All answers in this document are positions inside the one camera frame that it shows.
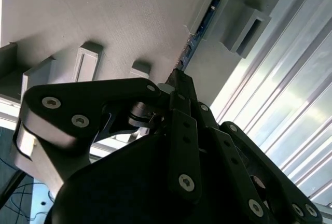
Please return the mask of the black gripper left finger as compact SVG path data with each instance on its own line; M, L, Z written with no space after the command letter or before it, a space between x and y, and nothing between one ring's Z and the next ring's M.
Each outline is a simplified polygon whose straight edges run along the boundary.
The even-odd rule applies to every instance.
M57 199L202 195L193 79L175 69L164 91L145 78L40 85L24 95L17 165Z

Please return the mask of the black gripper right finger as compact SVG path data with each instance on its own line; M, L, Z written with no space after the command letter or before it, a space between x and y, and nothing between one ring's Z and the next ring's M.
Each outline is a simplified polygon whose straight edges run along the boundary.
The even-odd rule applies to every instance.
M317 207L234 123L218 125L212 112L197 100L193 80L183 75L183 93L198 122L199 145L211 161L208 169L222 167L227 197L220 199L234 223L321 223Z

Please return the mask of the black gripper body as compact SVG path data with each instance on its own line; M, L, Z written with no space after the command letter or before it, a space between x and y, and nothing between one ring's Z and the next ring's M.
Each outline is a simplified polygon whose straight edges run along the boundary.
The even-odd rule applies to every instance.
M172 131L79 170L62 186L46 223L248 223L210 135Z

